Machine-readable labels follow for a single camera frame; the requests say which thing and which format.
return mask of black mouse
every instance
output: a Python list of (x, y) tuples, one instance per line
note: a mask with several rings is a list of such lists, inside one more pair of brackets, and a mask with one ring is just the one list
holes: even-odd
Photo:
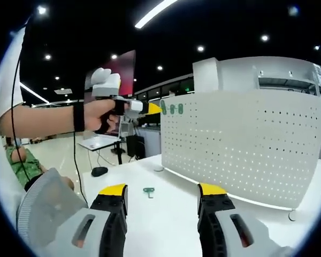
[(95, 167), (93, 168), (93, 170), (91, 171), (91, 175), (93, 177), (99, 177), (101, 175), (104, 175), (108, 172), (108, 169), (106, 167)]

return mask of black wristband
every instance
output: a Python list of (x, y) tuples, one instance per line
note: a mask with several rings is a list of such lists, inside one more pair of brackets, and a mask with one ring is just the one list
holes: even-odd
[(85, 109), (83, 103), (76, 103), (73, 106), (74, 131), (82, 132), (85, 130)]

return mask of glossy floor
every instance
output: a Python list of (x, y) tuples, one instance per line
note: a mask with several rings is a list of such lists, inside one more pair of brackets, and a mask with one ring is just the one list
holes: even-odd
[[(85, 172), (91, 172), (91, 167), (112, 167), (118, 165), (118, 156), (111, 152), (113, 147), (108, 147), (99, 151), (91, 152), (78, 145), (83, 139), (81, 135), (76, 136), (76, 162), (81, 176)], [(47, 169), (56, 168), (61, 176), (70, 178), (75, 185), (75, 192), (80, 196), (80, 181), (74, 162), (74, 140), (71, 134), (58, 136), (55, 139), (43, 141), (41, 143), (25, 145), (33, 155)], [(122, 143), (122, 148), (126, 150), (126, 143)], [(134, 161), (126, 154), (122, 154), (123, 163)]]

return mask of black ceiling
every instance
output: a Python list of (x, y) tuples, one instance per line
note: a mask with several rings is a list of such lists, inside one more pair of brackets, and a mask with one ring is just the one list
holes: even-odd
[[(21, 26), (41, 4), (47, 16), (35, 16), (21, 58), (21, 81), (48, 101), (83, 98), (85, 74), (111, 54), (136, 50), (134, 91), (192, 73), (192, 63), (246, 56), (286, 56), (321, 64), (321, 4), (289, 1), (178, 0), (141, 30), (135, 23), (160, 0), (11, 1), (0, 3), (0, 59)], [(260, 40), (268, 34), (270, 40)], [(196, 51), (198, 45), (205, 52)], [(44, 55), (52, 59), (45, 61)], [(162, 65), (164, 70), (157, 71)], [(54, 90), (71, 88), (69, 97)], [(32, 104), (39, 99), (23, 92)]]

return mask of hand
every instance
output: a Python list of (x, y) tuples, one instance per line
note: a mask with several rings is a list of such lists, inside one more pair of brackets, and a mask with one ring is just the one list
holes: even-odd
[[(114, 100), (97, 100), (85, 104), (85, 129), (90, 131), (97, 131), (101, 127), (101, 116), (113, 110), (116, 106)], [(119, 121), (118, 116), (110, 115), (107, 119), (109, 129), (111, 132), (115, 129), (116, 123)]]

